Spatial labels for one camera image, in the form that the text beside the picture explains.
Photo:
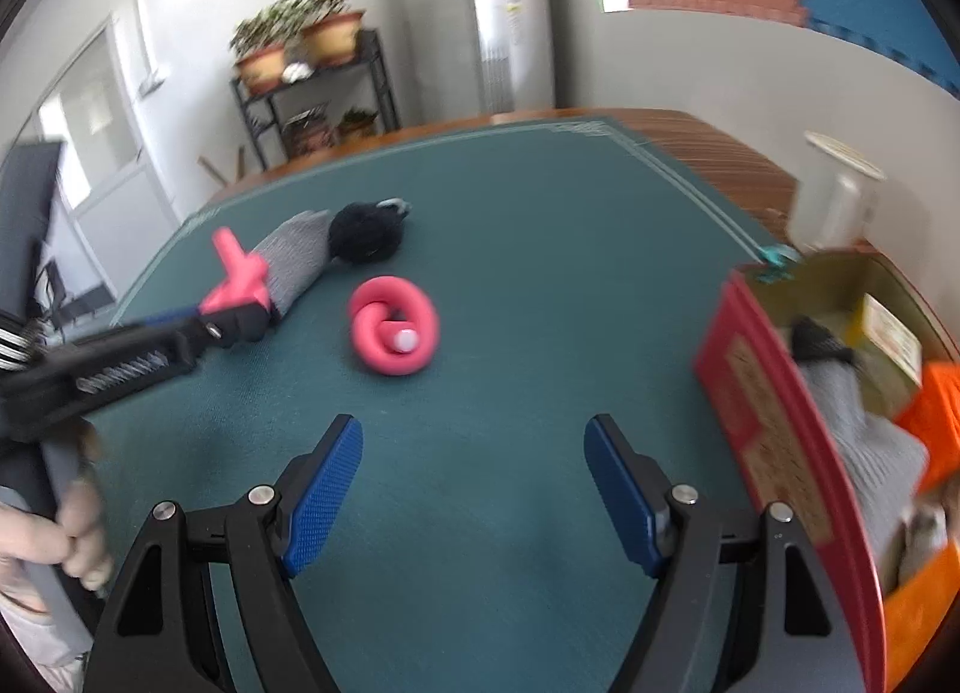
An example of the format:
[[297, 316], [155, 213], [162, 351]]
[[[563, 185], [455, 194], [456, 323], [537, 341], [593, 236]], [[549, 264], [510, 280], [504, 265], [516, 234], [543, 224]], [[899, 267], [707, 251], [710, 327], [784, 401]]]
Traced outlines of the person's left hand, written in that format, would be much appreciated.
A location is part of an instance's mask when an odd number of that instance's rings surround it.
[[82, 475], [71, 482], [53, 519], [2, 505], [2, 604], [29, 618], [47, 617], [43, 597], [26, 576], [26, 563], [60, 566], [89, 592], [109, 581], [112, 556], [103, 498], [93, 478]]

